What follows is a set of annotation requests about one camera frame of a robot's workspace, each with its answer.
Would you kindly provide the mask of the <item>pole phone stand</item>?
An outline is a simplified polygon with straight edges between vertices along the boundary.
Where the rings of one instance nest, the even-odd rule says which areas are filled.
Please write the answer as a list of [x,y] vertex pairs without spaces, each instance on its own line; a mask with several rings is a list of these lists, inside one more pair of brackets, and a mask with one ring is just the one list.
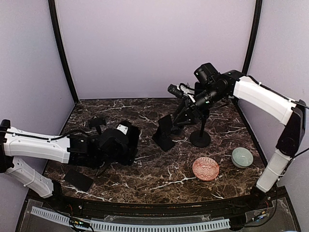
[[202,112],[200,130],[194,131],[190,134],[189,141],[195,147],[204,148],[211,143],[210,135],[205,132],[206,121],[209,118],[210,111],[206,109]]
[[92,119],[87,121],[87,124],[90,129],[95,128],[96,132],[99,135],[101,135],[102,134],[101,126],[102,125],[106,126],[106,119],[104,117],[93,117]]

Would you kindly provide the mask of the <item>left black frame post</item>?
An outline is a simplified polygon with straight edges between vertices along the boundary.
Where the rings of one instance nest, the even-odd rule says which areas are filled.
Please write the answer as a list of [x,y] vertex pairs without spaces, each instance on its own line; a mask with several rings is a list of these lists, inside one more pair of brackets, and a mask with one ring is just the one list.
[[49,6],[50,18],[52,22],[54,37],[55,37],[56,46],[57,46],[60,62],[62,65],[62,69],[65,75],[66,82],[69,87],[69,91],[73,99],[73,102],[74,104],[77,104],[79,102],[79,98],[78,98],[77,91],[73,83],[72,75],[70,73],[70,68],[69,68],[69,64],[67,61],[65,48],[64,48],[63,41],[62,41],[60,24],[59,24],[58,15],[57,15],[57,9],[56,9],[56,1],[48,0],[48,6]]

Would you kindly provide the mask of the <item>black phone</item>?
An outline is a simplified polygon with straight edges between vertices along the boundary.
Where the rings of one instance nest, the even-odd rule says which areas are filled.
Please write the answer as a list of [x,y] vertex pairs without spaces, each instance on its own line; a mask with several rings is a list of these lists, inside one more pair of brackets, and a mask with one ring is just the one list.
[[92,178],[73,169],[65,174],[64,180],[83,192],[88,192],[94,184]]

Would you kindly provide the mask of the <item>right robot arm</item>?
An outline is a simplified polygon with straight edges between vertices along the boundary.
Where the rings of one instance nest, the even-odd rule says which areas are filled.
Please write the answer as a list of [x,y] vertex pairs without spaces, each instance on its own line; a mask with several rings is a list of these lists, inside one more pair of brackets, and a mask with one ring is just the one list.
[[256,210],[265,202],[263,193],[273,187],[292,160],[301,154],[299,148],[305,135],[308,106],[304,101],[279,94],[237,70],[220,73],[211,63],[205,63],[195,70],[194,75],[197,78],[194,93],[189,93],[189,87],[182,83],[168,87],[171,94],[183,100],[172,120],[175,127],[196,124],[198,119],[206,118],[206,112],[224,98],[250,104],[281,124],[282,132],[274,152],[268,157],[267,166],[255,184],[258,191],[246,200],[246,205]]

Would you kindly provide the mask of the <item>black folding phone stand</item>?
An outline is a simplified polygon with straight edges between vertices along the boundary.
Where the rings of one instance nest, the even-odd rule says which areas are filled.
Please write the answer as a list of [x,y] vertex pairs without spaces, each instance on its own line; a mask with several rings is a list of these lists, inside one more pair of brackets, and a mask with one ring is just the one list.
[[152,135],[153,141],[165,152],[175,146],[173,140],[169,137],[173,127],[171,115],[166,115],[158,120],[158,128]]

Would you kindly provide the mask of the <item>pink patterned plate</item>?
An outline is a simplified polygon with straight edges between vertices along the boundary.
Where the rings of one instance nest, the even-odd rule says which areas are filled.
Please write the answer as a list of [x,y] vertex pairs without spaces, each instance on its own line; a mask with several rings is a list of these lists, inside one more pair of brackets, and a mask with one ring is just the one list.
[[200,157],[193,162],[192,171],[202,181],[214,180],[220,172],[219,164],[209,157]]

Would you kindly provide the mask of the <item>pale green bowl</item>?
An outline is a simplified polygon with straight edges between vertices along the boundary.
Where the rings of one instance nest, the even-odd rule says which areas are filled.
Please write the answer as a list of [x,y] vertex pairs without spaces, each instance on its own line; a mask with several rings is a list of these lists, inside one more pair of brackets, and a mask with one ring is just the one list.
[[253,164],[252,153],[243,147],[237,147],[233,150],[231,156],[233,164],[238,168],[247,168]]

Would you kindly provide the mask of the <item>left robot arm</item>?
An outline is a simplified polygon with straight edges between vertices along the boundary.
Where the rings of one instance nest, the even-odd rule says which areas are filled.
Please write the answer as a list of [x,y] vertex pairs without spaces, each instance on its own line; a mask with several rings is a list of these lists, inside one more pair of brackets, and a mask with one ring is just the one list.
[[61,136],[26,132],[11,126],[8,119],[0,123],[0,171],[36,192],[58,211],[68,207],[61,184],[42,176],[22,160],[24,157],[53,160],[63,164],[97,169],[108,163],[131,165],[138,152],[140,128],[121,121],[115,129],[100,130],[104,119],[91,119],[90,128],[97,134],[75,129]]

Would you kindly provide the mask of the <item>purple phone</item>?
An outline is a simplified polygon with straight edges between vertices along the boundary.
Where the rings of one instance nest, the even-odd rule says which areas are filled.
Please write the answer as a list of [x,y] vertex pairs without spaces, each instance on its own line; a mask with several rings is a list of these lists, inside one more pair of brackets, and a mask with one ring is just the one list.
[[195,98],[205,97],[205,89],[204,89],[203,85],[200,82],[195,82],[195,85],[194,85],[194,97]]

